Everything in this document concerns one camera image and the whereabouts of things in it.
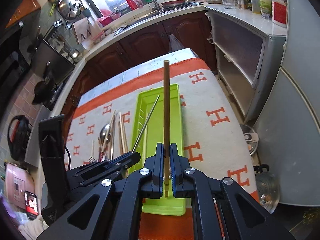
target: refrigerator door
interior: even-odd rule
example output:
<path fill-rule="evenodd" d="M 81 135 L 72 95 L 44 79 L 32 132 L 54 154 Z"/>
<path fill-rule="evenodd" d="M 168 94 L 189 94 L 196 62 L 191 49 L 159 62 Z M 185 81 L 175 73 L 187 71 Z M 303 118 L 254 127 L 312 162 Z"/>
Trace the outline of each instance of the refrigerator door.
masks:
<path fill-rule="evenodd" d="M 288 0 L 288 33 L 281 66 L 320 118 L 320 17 L 308 0 Z"/>
<path fill-rule="evenodd" d="M 254 129 L 261 163 L 279 179 L 280 202 L 320 206 L 320 128 L 282 68 Z"/>

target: tiled wall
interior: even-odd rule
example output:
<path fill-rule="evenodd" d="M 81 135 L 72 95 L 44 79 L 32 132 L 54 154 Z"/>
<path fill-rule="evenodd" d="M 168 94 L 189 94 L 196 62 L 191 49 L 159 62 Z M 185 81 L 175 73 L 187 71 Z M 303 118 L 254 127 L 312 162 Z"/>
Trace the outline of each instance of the tiled wall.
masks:
<path fill-rule="evenodd" d="M 0 176 L 4 175 L 4 160 L 7 159 L 9 162 L 13 162 L 10 158 L 9 146 L 7 141 L 7 131 L 9 123 L 12 118 L 16 115 L 23 114 L 29 119 L 31 125 L 33 125 L 35 118 L 40 109 L 40 105 L 32 105 L 34 98 L 35 85 L 41 79 L 34 74 L 32 71 L 26 75 L 23 81 L 20 83 L 15 93 L 12 95 L 11 100 L 7 106 L 7 109 L 2 117 L 0 124 Z M 3 181 L 0 180 L 0 189 L 3 188 Z"/>
<path fill-rule="evenodd" d="M 45 3 L 45 5 L 41 8 L 41 13 L 40 13 L 40 19 L 39 19 L 39 25 L 41 27 L 40 33 L 45 35 L 45 33 L 49 30 L 49 28 L 52 26 L 52 24 L 59 20 L 62 19 L 63 22 L 65 23 L 65 20 L 61 17 L 59 12 L 55 9 L 53 12 L 52 16 L 49 16 L 49 12 L 51 10 L 52 4 L 50 3 Z M 67 43 L 69 44 L 70 47 L 79 50 L 80 52 L 84 51 L 83 46 L 80 44 L 78 45 L 76 42 L 76 38 L 73 34 L 73 30 L 66 30 L 65 26 L 60 26 L 58 28 L 58 31 L 62 34 L 62 36 L 66 39 Z"/>

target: table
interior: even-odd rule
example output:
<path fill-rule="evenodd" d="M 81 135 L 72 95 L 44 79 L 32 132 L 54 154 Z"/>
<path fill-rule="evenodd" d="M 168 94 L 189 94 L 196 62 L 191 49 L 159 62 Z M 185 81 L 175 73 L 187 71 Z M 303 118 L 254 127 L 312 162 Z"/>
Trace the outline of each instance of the table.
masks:
<path fill-rule="evenodd" d="M 236 116 L 213 73 L 190 49 L 140 64 L 84 94 L 67 138 L 71 168 L 88 163 L 92 140 L 95 140 L 94 148 L 98 149 L 96 138 L 114 109 L 123 114 L 128 145 L 131 145 L 137 95 L 163 86 L 165 59 L 170 61 L 170 82 L 177 83 L 180 89 L 184 155 L 190 165 L 211 178 L 232 177 L 257 199 L 250 154 Z M 116 136 L 115 157 L 119 156 L 118 145 Z M 192 239 L 190 201 L 186 208 L 183 216 L 143 213 L 139 238 Z"/>

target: green plastic tray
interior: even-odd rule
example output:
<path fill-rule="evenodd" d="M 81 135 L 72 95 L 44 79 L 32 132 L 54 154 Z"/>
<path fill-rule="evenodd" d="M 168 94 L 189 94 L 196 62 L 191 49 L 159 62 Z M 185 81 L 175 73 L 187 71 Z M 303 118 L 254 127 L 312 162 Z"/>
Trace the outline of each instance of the green plastic tray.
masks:
<path fill-rule="evenodd" d="M 163 87 L 160 87 L 141 92 L 138 95 L 131 148 L 158 95 L 160 98 L 136 150 L 141 154 L 141 160 L 129 168 L 129 173 L 143 168 L 145 159 L 156 154 L 157 143 L 163 143 Z M 170 143 L 177 144 L 179 155 L 182 156 L 182 114 L 178 84 L 170 85 Z M 168 198 L 146 199 L 142 211 L 151 214 L 182 216 L 186 212 L 186 200 L 173 197 L 170 180 Z"/>

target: electric cord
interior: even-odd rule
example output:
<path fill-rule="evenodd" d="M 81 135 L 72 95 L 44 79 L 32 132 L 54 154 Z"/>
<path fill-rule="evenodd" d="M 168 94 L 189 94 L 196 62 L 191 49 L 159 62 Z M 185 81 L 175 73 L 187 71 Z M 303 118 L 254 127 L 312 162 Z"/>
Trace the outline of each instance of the electric cord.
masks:
<path fill-rule="evenodd" d="M 70 170 L 70 165 L 71 165 L 71 156 L 70 156 L 70 152 L 68 150 L 68 148 L 65 146 L 64 147 L 65 150 L 67 151 L 67 154 L 68 154 L 68 158 L 69 158 L 69 162 L 68 162 L 68 170 Z"/>

